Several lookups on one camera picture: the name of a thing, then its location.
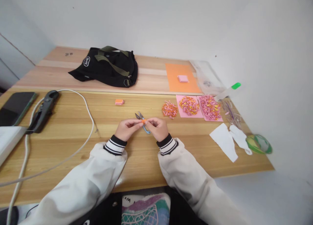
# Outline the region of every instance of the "white tissue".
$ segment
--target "white tissue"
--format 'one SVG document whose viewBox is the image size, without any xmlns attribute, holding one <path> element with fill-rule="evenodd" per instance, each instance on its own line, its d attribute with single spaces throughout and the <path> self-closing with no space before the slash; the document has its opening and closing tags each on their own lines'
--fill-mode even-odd
<svg viewBox="0 0 313 225">
<path fill-rule="evenodd" d="M 246 142 L 247 136 L 242 132 L 242 130 L 238 129 L 235 125 L 231 125 L 229 127 L 229 133 L 236 141 L 239 147 L 243 148 L 248 155 L 252 155 L 251 149 L 248 147 Z"/>
<path fill-rule="evenodd" d="M 234 141 L 224 123 L 213 130 L 212 133 L 210 133 L 210 136 L 232 162 L 237 160 L 238 156 L 235 151 Z"/>
</svg>

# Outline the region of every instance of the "white cable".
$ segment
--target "white cable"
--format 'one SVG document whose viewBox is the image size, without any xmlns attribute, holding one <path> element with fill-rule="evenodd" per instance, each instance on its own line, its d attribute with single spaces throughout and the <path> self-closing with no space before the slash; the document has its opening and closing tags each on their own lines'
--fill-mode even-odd
<svg viewBox="0 0 313 225">
<path fill-rule="evenodd" d="M 15 189 L 14 189 L 14 192 L 13 192 L 13 196 L 12 196 L 12 199 L 11 199 L 11 202 L 10 202 L 10 205 L 9 205 L 9 208 L 8 208 L 8 212 L 7 212 L 7 225 L 10 225 L 11 223 L 11 214 L 12 214 L 12 208 L 13 208 L 13 205 L 14 205 L 14 202 L 15 202 L 15 199 L 16 199 L 16 196 L 18 194 L 18 191 L 20 189 L 20 184 L 22 181 L 25 181 L 27 179 L 31 179 L 31 178 L 34 178 L 36 176 L 39 176 L 41 174 L 44 174 L 52 169 L 55 169 L 56 167 L 58 167 L 59 165 L 63 164 L 64 162 L 68 161 L 69 159 L 71 159 L 73 156 L 75 156 L 81 149 L 83 149 L 83 147 L 86 145 L 86 143 L 89 141 L 90 137 L 91 137 L 91 134 L 92 132 L 94 131 L 94 126 L 95 126 L 95 122 L 94 120 L 92 119 L 92 116 L 91 116 L 91 113 L 89 111 L 89 108 L 88 108 L 88 104 L 87 104 L 87 101 L 86 99 L 84 98 L 84 96 L 82 96 L 80 93 L 74 91 L 74 90 L 71 90 L 71 89 L 60 89 L 58 90 L 58 92 L 60 91 L 72 91 L 74 93 L 77 93 L 78 95 L 80 95 L 84 101 L 85 101 L 85 104 L 86 104 L 86 108 L 87 108 L 87 111 L 88 111 L 88 114 L 90 116 L 90 119 L 91 119 L 91 122 L 92 122 L 92 128 L 91 128 L 91 132 L 89 134 L 89 137 L 87 138 L 87 140 L 85 141 L 85 143 L 76 151 L 74 152 L 74 154 L 72 154 L 70 157 L 66 158 L 65 160 L 61 161 L 59 164 L 57 164 L 56 166 L 53 166 L 52 168 L 49 168 L 49 169 L 46 169 L 40 173 L 37 173 L 37 174 L 34 174 L 34 175 L 31 175 L 31 176 L 27 176 L 27 177 L 24 177 L 22 178 L 22 176 L 24 175 L 24 171 L 25 171 L 25 168 L 26 168 L 26 163 L 27 163 L 27 160 L 28 160 L 28 156 L 29 156 L 29 146 L 28 146 L 28 139 L 29 139 L 29 135 L 26 135 L 25 137 L 25 157 L 24 157 L 24 161 L 23 161 L 23 165 L 22 165 L 22 168 L 21 168 L 21 171 L 20 171 L 20 175 L 19 175 L 19 178 L 16 179 L 16 180 L 13 180 L 13 181 L 10 181 L 10 182 L 5 182 L 5 183 L 0 183 L 0 187 L 3 187 L 3 186 L 6 186 L 6 185 L 10 185 L 10 184 L 14 184 L 14 183 L 17 183 L 16 186 L 15 186 Z M 33 120 L 33 117 L 34 117 L 34 114 L 37 110 L 37 107 L 38 105 L 44 100 L 44 98 L 42 98 L 37 104 L 36 106 L 34 107 L 33 109 L 33 112 L 32 112 L 32 115 L 31 115 L 31 118 L 30 118 L 30 123 L 29 125 L 32 123 L 32 120 Z"/>
</svg>

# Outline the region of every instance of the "black striped cuff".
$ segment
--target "black striped cuff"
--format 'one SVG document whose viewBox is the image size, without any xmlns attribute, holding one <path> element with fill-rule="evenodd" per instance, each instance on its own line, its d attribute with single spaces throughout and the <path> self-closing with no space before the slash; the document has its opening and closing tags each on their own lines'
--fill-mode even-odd
<svg viewBox="0 0 313 225">
<path fill-rule="evenodd" d="M 103 146 L 104 150 L 107 150 L 113 155 L 122 155 L 127 142 L 120 140 L 119 138 L 112 135 L 109 141 Z"/>
<path fill-rule="evenodd" d="M 163 141 L 157 142 L 156 144 L 161 151 L 161 155 L 171 154 L 178 146 L 178 142 L 176 142 L 170 134 Z"/>
</svg>

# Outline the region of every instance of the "backpack logo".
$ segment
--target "backpack logo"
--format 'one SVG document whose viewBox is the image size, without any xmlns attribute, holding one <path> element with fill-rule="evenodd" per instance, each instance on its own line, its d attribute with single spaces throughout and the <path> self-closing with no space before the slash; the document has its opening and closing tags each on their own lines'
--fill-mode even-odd
<svg viewBox="0 0 313 225">
<path fill-rule="evenodd" d="M 83 61 L 82 63 L 84 64 L 85 67 L 88 67 L 89 61 L 90 61 L 90 57 L 88 56 L 88 57 L 86 57 L 86 58 L 84 59 L 84 61 Z"/>
</svg>

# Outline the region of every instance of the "clear plastic bag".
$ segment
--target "clear plastic bag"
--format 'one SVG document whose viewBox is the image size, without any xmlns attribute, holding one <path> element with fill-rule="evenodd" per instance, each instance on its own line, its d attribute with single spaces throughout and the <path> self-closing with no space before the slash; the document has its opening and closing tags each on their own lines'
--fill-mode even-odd
<svg viewBox="0 0 313 225">
<path fill-rule="evenodd" d="M 197 73 L 198 84 L 204 94 L 218 95 L 226 87 L 207 61 L 189 60 Z"/>
</svg>

